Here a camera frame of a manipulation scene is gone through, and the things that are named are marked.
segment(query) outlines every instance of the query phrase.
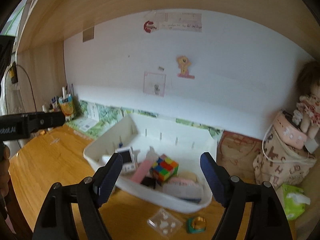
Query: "white plastic bin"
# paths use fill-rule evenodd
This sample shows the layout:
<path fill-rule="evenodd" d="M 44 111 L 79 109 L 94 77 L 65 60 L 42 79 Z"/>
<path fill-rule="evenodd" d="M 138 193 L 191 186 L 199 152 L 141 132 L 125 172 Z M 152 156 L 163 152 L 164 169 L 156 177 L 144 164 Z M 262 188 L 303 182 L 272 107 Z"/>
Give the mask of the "white plastic bin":
<path fill-rule="evenodd" d="M 214 160 L 217 154 L 217 141 L 208 130 L 178 124 L 140 114 L 129 114 L 111 127 L 96 141 L 84 149 L 84 158 L 94 171 L 104 166 L 101 157 L 112 155 L 119 143 L 132 146 L 135 160 L 142 162 L 150 146 L 159 155 L 166 154 L 179 163 L 179 170 L 189 170 L 197 174 L 204 187 L 204 198 L 199 204 L 181 200 L 134 183 L 127 176 L 119 176 L 116 186 L 120 189 L 153 204 L 182 213 L 193 213 L 211 203 L 212 192 L 200 168 L 200 156 L 210 152 Z"/>

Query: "green tissue package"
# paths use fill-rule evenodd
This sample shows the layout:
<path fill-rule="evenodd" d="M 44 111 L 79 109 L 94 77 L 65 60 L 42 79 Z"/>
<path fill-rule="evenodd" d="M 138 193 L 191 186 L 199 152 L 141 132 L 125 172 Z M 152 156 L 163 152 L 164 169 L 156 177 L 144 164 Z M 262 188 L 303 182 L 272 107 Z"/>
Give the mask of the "green tissue package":
<path fill-rule="evenodd" d="M 288 220 L 297 219 L 305 211 L 306 204 L 310 205 L 310 198 L 303 194 L 302 188 L 282 184 L 276 193 Z"/>

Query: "metal screw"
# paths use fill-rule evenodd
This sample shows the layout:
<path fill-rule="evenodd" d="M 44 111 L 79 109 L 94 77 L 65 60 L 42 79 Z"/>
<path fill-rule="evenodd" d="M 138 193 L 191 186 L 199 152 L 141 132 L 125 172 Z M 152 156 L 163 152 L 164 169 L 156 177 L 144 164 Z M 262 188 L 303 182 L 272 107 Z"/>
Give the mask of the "metal screw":
<path fill-rule="evenodd" d="M 53 184 L 53 189 L 57 189 L 60 188 L 61 184 L 59 182 L 56 182 L 55 184 Z"/>
<path fill-rule="evenodd" d="M 84 178 L 83 182 L 85 184 L 88 184 L 88 183 L 92 182 L 92 178 L 91 177 L 86 177 L 86 178 Z"/>
<path fill-rule="evenodd" d="M 237 176 L 231 176 L 231 181 L 233 181 L 233 182 L 239 182 L 239 177 L 237 177 Z"/>
<path fill-rule="evenodd" d="M 264 181 L 264 182 L 263 182 L 263 185 L 264 185 L 265 187 L 271 187 L 271 186 L 272 186 L 269 181 Z"/>

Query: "white electronic device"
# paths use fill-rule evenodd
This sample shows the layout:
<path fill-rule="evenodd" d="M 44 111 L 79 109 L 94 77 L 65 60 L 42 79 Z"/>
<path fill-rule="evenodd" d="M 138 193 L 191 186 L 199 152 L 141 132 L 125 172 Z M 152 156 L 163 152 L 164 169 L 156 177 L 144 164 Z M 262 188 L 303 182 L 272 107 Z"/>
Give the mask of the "white electronic device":
<path fill-rule="evenodd" d="M 136 163 L 134 161 L 134 156 L 132 154 L 131 147 L 122 147 L 116 149 L 116 153 L 119 153 L 122 156 L 123 166 L 122 173 L 130 173 L 136 171 Z"/>

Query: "white wall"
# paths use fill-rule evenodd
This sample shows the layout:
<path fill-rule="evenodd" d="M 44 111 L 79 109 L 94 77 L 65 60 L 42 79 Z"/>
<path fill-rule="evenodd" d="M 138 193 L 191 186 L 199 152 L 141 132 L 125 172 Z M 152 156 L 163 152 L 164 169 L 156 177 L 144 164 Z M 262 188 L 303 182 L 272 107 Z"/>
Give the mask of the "white wall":
<path fill-rule="evenodd" d="M 80 99 L 143 109 L 262 138 L 276 111 L 294 109 L 295 79 L 311 56 L 257 23 L 201 10 L 202 33 L 146 33 L 147 12 L 95 26 L 64 42 L 65 70 Z M 195 80 L 178 78 L 176 57 L 192 62 Z M 145 95 L 144 71 L 165 68 L 164 98 Z"/>

